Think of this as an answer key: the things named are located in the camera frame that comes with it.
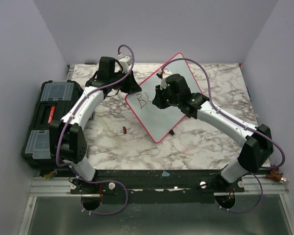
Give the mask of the pink framed whiteboard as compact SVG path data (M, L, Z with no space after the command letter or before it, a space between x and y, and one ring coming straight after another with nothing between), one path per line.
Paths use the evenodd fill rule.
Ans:
M140 92L125 97L131 111L155 143L159 143L185 117L179 108L170 105L169 87L160 90L161 78L157 75L159 69L140 83ZM201 93L201 88L185 60L166 65L163 77L170 73L183 76L191 93Z

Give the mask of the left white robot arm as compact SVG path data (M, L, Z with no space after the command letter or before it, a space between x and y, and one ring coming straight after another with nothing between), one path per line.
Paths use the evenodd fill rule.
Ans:
M84 128L112 90L126 94L140 92L132 71L132 56L118 54L118 59L101 57L98 70L86 82L82 95L75 105L60 120L49 125L50 152L58 167L68 166L79 177L84 178L82 188L87 193L98 190L99 182L94 178L96 170L87 159L87 143Z

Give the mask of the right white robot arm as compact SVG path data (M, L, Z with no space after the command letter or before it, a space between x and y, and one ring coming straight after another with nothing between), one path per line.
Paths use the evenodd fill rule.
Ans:
M216 179L218 190L226 192L238 178L257 172L273 153L271 132L266 125L257 127L244 122L218 108L205 95L191 92L180 74L159 72L157 76L161 83L155 87L153 105L159 109L177 107L187 117L214 126L242 148L238 158L221 170Z

